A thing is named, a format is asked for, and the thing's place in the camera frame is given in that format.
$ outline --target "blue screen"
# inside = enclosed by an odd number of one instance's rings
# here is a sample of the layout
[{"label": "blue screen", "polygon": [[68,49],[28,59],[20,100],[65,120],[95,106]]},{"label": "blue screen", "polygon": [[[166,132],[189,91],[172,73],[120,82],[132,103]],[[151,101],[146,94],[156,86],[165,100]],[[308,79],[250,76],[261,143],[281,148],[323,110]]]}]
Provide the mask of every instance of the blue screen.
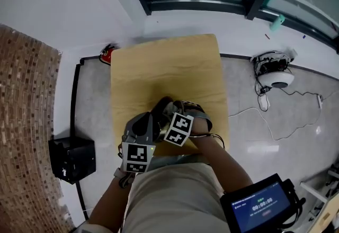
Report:
[{"label": "blue screen", "polygon": [[246,198],[232,202],[242,233],[245,233],[289,207],[290,202],[278,182]]}]

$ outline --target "white round device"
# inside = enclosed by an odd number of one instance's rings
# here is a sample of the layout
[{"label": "white round device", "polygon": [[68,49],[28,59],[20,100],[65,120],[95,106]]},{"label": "white round device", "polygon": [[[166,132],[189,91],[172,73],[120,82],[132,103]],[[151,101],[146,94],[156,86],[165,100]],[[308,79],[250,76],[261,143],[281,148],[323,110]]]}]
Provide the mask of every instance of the white round device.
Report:
[{"label": "white round device", "polygon": [[292,73],[276,71],[260,75],[258,80],[263,86],[285,88],[293,82],[294,78]]}]

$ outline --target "person's right arm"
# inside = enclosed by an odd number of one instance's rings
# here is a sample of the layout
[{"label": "person's right arm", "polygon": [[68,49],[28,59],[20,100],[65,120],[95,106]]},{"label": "person's right arm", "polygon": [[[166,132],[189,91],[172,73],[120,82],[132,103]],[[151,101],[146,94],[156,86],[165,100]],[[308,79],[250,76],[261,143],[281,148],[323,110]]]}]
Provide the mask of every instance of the person's right arm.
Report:
[{"label": "person's right arm", "polygon": [[[193,135],[208,133],[207,121],[194,118]],[[253,184],[246,171],[212,137],[190,138],[210,163],[217,179],[225,192],[233,192]]]}]

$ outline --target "brick wall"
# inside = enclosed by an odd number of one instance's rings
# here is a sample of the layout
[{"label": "brick wall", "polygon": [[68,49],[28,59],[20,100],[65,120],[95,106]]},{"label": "brick wall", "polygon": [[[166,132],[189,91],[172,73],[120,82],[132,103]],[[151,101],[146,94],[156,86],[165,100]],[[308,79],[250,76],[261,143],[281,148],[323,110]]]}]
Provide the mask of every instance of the brick wall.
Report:
[{"label": "brick wall", "polygon": [[0,232],[69,232],[49,161],[61,55],[0,24]]}]

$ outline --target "black window frame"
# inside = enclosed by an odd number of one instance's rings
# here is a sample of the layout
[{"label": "black window frame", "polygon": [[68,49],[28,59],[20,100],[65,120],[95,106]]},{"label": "black window frame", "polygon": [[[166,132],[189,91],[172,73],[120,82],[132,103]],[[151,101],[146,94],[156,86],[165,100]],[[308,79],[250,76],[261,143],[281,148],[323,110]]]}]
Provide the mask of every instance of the black window frame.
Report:
[{"label": "black window frame", "polygon": [[277,12],[268,7],[262,9],[265,0],[140,0],[142,7],[147,15],[153,11],[166,10],[200,10],[200,11],[217,11],[228,12],[243,15],[245,19],[253,20],[254,18],[266,21],[274,21],[280,14],[285,16],[284,26],[297,30],[314,39],[326,44],[336,50],[339,54],[339,35],[331,38],[312,25],[299,20],[289,14]]}]

